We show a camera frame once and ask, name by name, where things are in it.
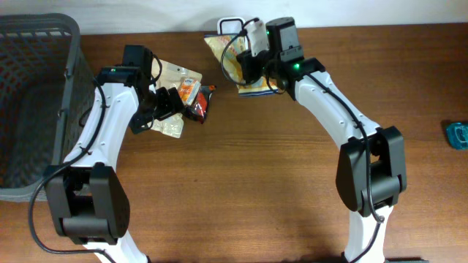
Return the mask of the small orange packet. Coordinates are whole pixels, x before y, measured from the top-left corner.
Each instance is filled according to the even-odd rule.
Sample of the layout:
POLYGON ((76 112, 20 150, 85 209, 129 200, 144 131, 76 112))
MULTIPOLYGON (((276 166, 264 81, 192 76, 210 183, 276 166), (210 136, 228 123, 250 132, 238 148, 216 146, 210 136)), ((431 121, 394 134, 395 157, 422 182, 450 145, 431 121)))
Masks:
POLYGON ((195 97, 198 94, 201 83, 199 80, 194 78, 185 78, 181 82, 181 85, 178 88, 178 94, 181 98, 181 101, 184 105, 189 106, 195 100, 195 97))

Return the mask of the teal mouthwash bottle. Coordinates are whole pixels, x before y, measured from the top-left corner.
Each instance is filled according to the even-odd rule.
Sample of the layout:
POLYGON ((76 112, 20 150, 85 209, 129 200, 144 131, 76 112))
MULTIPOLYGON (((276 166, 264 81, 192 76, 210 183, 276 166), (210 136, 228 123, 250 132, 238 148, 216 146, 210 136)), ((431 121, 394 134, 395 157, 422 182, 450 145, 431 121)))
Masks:
POLYGON ((451 123, 446 128, 446 134, 451 147, 456 150, 467 149, 467 125, 465 123, 451 123))

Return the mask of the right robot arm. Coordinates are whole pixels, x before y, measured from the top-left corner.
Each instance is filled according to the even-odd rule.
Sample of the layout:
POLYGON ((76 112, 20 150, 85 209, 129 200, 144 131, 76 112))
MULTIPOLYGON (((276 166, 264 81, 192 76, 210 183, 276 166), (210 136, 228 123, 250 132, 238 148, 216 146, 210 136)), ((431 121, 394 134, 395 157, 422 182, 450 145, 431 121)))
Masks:
POLYGON ((267 23, 258 18, 240 31, 248 48, 237 55, 242 78, 275 80, 305 107, 339 149, 336 189, 350 212, 343 262, 385 262, 386 226, 407 188, 404 138, 395 127, 382 128, 337 88, 317 58, 307 58, 291 17, 267 23))

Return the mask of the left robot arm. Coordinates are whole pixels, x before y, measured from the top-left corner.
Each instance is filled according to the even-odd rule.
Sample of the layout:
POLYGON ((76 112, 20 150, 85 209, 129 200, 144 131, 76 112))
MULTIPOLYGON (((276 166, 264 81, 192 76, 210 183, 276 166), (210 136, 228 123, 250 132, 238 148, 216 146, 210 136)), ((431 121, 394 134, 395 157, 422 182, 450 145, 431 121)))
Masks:
POLYGON ((100 70, 78 141, 37 187, 45 190, 57 234, 79 245, 77 254, 101 262, 150 260, 129 233, 130 203, 116 163, 127 129, 139 134, 184 110, 175 88, 157 87, 152 65, 158 60, 147 47, 127 45, 119 65, 100 70))

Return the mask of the dark red black packet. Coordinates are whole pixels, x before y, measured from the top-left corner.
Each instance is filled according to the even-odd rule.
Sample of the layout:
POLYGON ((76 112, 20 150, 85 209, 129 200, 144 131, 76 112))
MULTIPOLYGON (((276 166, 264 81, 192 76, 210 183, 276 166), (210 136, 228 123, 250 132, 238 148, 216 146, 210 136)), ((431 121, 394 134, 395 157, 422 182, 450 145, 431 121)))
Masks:
POLYGON ((209 102, 215 90, 215 85, 201 86, 193 103, 185 108, 183 116, 189 120, 204 123, 208 117, 209 102))

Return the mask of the beige kraft pouch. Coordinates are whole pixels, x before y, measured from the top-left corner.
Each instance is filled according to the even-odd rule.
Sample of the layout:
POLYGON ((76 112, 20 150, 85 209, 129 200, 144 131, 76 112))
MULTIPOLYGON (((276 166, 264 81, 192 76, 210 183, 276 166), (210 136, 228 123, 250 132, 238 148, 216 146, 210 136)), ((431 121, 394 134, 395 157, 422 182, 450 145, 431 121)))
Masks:
POLYGON ((151 66, 150 91, 156 96, 154 112, 150 110, 149 128, 167 136, 179 138, 184 127, 182 115, 187 102, 180 97, 178 89, 183 85, 194 85, 188 104, 196 97, 195 93, 201 84, 202 75, 154 57, 151 66))

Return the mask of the yellow snack bag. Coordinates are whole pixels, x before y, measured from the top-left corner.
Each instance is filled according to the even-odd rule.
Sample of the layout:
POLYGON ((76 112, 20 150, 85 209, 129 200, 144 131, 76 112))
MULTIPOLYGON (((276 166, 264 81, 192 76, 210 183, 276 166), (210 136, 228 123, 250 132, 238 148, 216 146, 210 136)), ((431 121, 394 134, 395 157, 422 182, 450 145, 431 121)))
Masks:
MULTIPOLYGON (((218 60, 218 62, 221 62, 221 57, 224 48, 234 37, 234 34, 206 34, 204 36, 204 40, 207 46, 210 47, 213 55, 218 60)), ((244 79, 242 78, 243 75, 241 71, 241 65, 237 62, 236 56, 245 51, 246 47, 246 37, 239 37, 229 46, 223 59, 225 72, 228 73, 229 76, 238 83, 244 82, 244 79)), ((268 87, 266 79, 264 77, 261 77, 257 82, 255 82, 252 85, 238 85, 238 95, 245 97, 265 96, 274 94, 278 91, 278 88, 276 87, 274 81, 270 80, 270 86, 271 87, 268 87)))

